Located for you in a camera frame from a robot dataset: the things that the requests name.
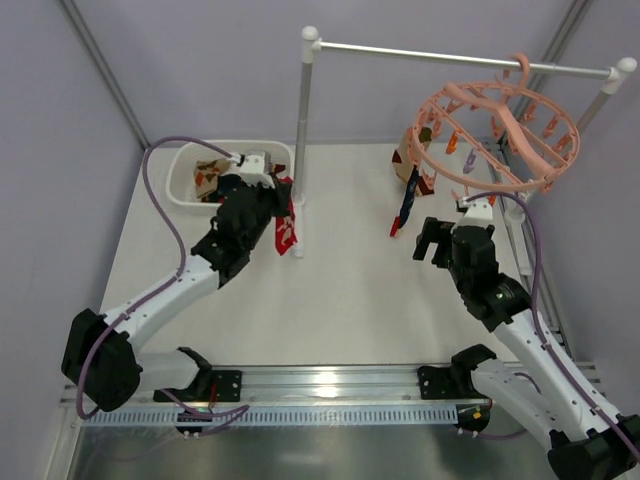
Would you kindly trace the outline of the pink round clip hanger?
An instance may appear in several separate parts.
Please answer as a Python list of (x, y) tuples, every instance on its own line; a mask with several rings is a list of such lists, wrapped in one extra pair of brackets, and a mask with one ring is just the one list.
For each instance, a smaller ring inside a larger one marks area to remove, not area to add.
[[(433, 187), (436, 178), (443, 176), (465, 188), (481, 191), (546, 193), (576, 161), (581, 146), (576, 123), (556, 102), (527, 87), (532, 65), (525, 54), (514, 53), (510, 58), (521, 69), (518, 82), (510, 83), (507, 73), (492, 81), (449, 81), (419, 108), (407, 131), (408, 156), (429, 186)], [(488, 115), (491, 133), (496, 139), (507, 140), (511, 151), (528, 167), (530, 179), (512, 173), (455, 118), (463, 108)], [(444, 128), (449, 129), (451, 136), (445, 153), (451, 155), (460, 142), (467, 143), (474, 154), (498, 172), (500, 182), (481, 183), (445, 166), (420, 139), (424, 128), (431, 130), (433, 138)]]

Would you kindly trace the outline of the navy sock red toe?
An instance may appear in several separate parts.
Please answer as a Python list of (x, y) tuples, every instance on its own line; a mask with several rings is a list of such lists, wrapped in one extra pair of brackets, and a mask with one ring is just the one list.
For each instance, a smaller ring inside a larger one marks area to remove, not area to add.
[(400, 230), (404, 227), (409, 219), (409, 215), (415, 200), (416, 196), (416, 188), (419, 183), (419, 171), (417, 167), (413, 167), (409, 179), (407, 181), (404, 197), (399, 209), (398, 215), (395, 217), (391, 230), (390, 236), (396, 237)]

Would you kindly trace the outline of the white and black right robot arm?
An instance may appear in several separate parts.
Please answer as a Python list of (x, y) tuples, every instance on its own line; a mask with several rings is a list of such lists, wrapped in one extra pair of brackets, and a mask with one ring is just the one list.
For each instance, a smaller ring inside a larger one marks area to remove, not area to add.
[(413, 257), (447, 270), (468, 312), (519, 360), (525, 382), (486, 346), (454, 355), (465, 391), (496, 401), (541, 445), (559, 479), (616, 479), (639, 464), (639, 418), (625, 416), (584, 376), (538, 317), (531, 296), (499, 270), (494, 228), (425, 219)]

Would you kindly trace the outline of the beige striped ribbed sock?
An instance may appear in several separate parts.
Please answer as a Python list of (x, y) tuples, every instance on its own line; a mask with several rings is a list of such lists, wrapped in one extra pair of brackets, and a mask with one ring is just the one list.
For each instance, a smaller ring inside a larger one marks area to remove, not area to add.
[[(414, 172), (414, 168), (416, 167), (413, 158), (413, 151), (410, 146), (411, 139), (412, 128), (408, 127), (391, 157), (391, 165), (394, 169), (395, 176), (405, 185), (408, 184), (411, 174)], [(432, 140), (432, 130), (429, 127), (423, 127), (419, 133), (419, 140), (424, 150), (427, 150)], [(434, 184), (435, 178), (427, 177), (426, 174), (418, 173), (418, 183), (415, 195), (421, 197), (434, 194)]]

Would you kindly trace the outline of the beige orange argyle sock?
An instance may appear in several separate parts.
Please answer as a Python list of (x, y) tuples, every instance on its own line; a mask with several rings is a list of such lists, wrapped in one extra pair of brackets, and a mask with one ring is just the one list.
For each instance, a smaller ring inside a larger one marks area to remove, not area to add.
[(193, 171), (196, 198), (203, 202), (206, 197), (216, 192), (219, 180), (232, 166), (226, 159), (198, 161)]

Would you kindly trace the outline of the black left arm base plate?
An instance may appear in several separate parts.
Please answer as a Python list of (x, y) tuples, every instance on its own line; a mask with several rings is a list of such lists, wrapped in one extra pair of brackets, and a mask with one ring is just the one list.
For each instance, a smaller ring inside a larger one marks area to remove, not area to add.
[(182, 402), (231, 402), (241, 399), (242, 372), (240, 370), (202, 370), (184, 389), (170, 388), (169, 392)]

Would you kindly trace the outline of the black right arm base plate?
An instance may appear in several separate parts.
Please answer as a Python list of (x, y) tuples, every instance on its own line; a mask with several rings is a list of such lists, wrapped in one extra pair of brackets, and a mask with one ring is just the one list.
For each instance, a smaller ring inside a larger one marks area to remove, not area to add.
[(486, 399), (472, 384), (470, 371), (464, 367), (421, 366), (417, 370), (422, 400)]

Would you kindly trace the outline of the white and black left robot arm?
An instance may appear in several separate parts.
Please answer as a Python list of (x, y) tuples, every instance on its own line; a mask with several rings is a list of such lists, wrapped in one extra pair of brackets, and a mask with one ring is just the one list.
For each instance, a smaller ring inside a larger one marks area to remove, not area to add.
[(160, 354), (142, 348), (183, 310), (234, 279), (272, 219), (290, 215), (291, 180), (273, 182), (232, 191), (210, 230), (181, 252), (174, 273), (119, 307), (75, 316), (61, 371), (77, 388), (78, 409), (89, 399), (96, 411), (111, 412), (143, 392), (157, 401), (210, 398), (217, 373), (202, 355), (188, 347)]

